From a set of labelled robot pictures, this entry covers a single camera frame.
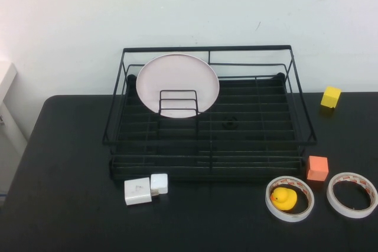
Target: double-sided tape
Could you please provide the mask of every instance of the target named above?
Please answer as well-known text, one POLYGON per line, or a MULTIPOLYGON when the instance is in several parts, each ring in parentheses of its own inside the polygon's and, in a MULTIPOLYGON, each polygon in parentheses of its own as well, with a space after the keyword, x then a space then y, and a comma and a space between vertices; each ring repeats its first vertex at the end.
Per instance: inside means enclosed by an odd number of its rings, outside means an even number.
POLYGON ((335 175, 330 180, 330 183, 328 184, 327 188, 327 198, 330 202, 331 206, 339 212, 341 215, 345 215, 349 218, 364 218, 370 215, 376 206, 378 205, 378 199, 377 199, 377 189, 374 187, 374 185, 365 177, 359 174, 354 174, 352 172, 342 172, 340 174, 335 175), (335 197, 335 194, 333 192, 333 186, 336 183, 342 182, 342 181, 349 181, 354 182, 360 186, 362 186, 366 192, 368 193, 370 197, 370 206, 363 210, 353 210, 346 206, 344 206, 342 203, 339 202, 339 200, 335 197))
POLYGON ((277 177, 276 179, 273 179, 272 181, 270 181, 270 183, 266 187, 266 191, 265 191, 266 206, 268 207, 269 211, 274 216, 276 216, 277 218, 279 218, 282 221, 297 222, 297 221, 304 220, 311 213, 311 211, 314 207, 314 202, 315 202, 314 193, 312 193, 311 188, 306 183, 304 183, 302 180, 295 178, 295 177, 292 177, 292 176, 277 177), (277 209, 276 207, 274 207, 274 205, 271 201, 271 192, 275 187, 283 185, 283 184, 295 186, 295 187, 299 188, 306 195, 307 200, 308 200, 307 209, 305 209, 300 214, 288 214, 288 213, 283 212, 283 211, 277 209))

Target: white box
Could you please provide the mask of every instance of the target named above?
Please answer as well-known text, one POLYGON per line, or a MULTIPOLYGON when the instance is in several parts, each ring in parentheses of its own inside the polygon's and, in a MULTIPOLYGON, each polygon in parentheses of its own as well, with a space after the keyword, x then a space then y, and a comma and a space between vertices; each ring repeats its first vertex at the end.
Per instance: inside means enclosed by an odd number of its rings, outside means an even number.
POLYGON ((168 193, 168 175, 151 174, 151 191, 158 191, 159 194, 168 193))
POLYGON ((149 178, 139 178, 125 181, 126 205, 135 205, 151 202, 151 189, 149 178))

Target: yellow cube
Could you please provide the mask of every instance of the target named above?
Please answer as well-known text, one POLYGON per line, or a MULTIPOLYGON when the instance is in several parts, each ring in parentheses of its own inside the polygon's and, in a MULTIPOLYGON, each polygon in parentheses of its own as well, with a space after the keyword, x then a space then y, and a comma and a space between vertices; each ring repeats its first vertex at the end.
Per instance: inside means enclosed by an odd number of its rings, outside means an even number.
POLYGON ((325 89, 325 92, 323 94, 323 98, 322 98, 320 104, 322 106, 335 108, 337 101, 338 101, 338 98, 340 97, 340 94, 341 94, 340 89, 328 86, 325 89))

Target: pink plate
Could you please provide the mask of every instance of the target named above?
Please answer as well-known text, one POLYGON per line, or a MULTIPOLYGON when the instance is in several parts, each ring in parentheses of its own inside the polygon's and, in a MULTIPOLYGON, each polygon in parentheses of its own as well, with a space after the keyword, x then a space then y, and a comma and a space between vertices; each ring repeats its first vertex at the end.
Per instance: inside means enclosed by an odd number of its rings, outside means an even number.
POLYGON ((168 54, 143 66, 136 79, 136 91, 153 112, 159 112, 161 102, 161 115, 185 118, 197 115, 195 92, 199 112, 213 105, 219 94, 219 80, 205 61, 186 54, 168 54), (160 94, 169 100, 160 101, 160 94))

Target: rubber duck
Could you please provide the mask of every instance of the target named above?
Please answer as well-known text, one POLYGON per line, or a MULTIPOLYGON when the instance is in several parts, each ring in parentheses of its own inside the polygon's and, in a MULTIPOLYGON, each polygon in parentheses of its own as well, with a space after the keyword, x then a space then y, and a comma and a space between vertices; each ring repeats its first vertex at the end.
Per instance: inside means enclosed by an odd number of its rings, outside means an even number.
POLYGON ((287 211, 293 209, 298 197, 293 189, 277 187, 273 190, 271 200, 277 209, 287 211))

